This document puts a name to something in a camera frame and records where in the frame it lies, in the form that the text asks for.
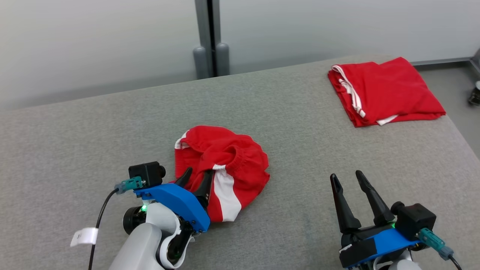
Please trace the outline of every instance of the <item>gray table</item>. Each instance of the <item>gray table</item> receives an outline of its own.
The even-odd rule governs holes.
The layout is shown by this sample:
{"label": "gray table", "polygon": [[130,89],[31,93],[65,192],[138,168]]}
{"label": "gray table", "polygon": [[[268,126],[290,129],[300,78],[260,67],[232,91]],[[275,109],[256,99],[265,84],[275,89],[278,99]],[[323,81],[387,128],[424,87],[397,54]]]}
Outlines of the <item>gray table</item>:
{"label": "gray table", "polygon": [[[130,165],[159,161],[173,180],[173,146],[187,129],[218,125],[253,137],[269,156],[270,182],[232,223],[189,245],[183,269],[341,269],[329,182],[336,173],[352,211],[373,224],[355,178],[362,170],[388,205],[420,202],[465,270],[479,262],[480,163],[451,120],[354,128],[326,78],[358,56],[85,98],[0,116],[2,269],[85,270],[89,246],[73,233],[94,226]],[[127,238],[121,219],[140,205],[114,196],[94,269],[107,269]],[[432,250],[425,270],[453,269]]]}

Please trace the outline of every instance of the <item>white stripe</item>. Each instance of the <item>white stripe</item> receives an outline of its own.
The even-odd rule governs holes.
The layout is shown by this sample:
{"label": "white stripe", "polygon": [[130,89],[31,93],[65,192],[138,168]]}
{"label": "white stripe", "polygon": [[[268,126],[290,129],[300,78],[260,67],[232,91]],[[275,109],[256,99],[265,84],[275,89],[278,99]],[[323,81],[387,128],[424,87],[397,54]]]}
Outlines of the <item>white stripe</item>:
{"label": "white stripe", "polygon": [[214,165],[214,192],[220,201],[223,221],[234,221],[241,210],[241,204],[233,192],[233,177],[225,170],[225,165]]}
{"label": "white stripe", "polygon": [[185,133],[181,136],[180,139],[178,139],[176,142],[175,142],[175,149],[185,149],[185,148],[189,148],[190,146],[186,143],[180,143],[180,140],[182,140],[183,138],[186,138],[187,137],[187,132],[189,131],[185,131]]}
{"label": "white stripe", "polygon": [[345,90],[347,90],[347,93],[352,96],[352,107],[360,115],[360,117],[364,118],[366,114],[361,108],[360,97],[355,91],[355,88],[353,88],[353,85],[347,79],[347,76],[345,76],[343,69],[338,65],[334,65],[332,66],[332,70],[340,73],[340,75],[343,77],[343,80],[339,79],[338,82],[345,88]]}
{"label": "white stripe", "polygon": [[390,123],[390,122],[391,122],[393,119],[395,119],[397,116],[398,116],[398,114],[392,115],[392,116],[387,117],[387,118],[385,118],[385,119],[380,119],[380,120],[377,121],[377,123],[378,123],[380,126],[382,126],[382,125],[384,125],[384,124],[386,124],[386,123]]}

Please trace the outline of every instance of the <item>folded red shorts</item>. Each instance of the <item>folded red shorts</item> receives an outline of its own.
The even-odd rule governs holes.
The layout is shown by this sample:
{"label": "folded red shorts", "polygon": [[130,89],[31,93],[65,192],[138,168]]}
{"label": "folded red shorts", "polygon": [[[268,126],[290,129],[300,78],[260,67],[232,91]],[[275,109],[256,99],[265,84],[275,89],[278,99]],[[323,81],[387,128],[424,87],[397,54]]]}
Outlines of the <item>folded red shorts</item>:
{"label": "folded red shorts", "polygon": [[420,74],[402,57],[383,64],[334,65],[328,78],[355,127],[445,115]]}
{"label": "folded red shorts", "polygon": [[207,213],[212,222],[234,221],[270,179],[268,157],[250,136],[217,126],[196,126],[175,143],[175,176],[188,167],[192,175],[184,186],[196,191],[206,170],[214,170]]}

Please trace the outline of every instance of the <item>floor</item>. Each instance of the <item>floor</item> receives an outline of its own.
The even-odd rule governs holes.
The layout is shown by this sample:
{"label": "floor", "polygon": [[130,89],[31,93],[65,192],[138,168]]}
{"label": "floor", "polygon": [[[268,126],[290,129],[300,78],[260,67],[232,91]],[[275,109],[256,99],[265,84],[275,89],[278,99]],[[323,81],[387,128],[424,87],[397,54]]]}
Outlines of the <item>floor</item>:
{"label": "floor", "polygon": [[480,80],[480,75],[467,62],[416,68],[480,158],[480,107],[470,106],[467,102],[475,82]]}

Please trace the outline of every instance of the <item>cable connector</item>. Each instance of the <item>cable connector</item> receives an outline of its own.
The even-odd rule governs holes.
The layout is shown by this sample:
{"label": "cable connector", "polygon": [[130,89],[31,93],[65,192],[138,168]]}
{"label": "cable connector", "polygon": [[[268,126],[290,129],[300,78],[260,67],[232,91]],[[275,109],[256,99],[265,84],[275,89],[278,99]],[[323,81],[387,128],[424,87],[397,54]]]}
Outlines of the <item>cable connector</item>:
{"label": "cable connector", "polygon": [[453,255],[453,250],[445,246],[445,241],[440,239],[432,231],[427,228],[423,228],[419,232],[419,240],[422,241],[427,246],[435,249],[440,257],[444,260],[449,260],[449,256]]}
{"label": "cable connector", "polygon": [[135,176],[133,178],[130,178],[128,180],[122,181],[118,184],[115,185],[115,188],[118,188],[119,190],[116,192],[116,194],[123,194],[128,190],[132,189],[137,189],[137,188],[142,188],[144,186],[144,183],[142,181],[142,178],[140,176]]}

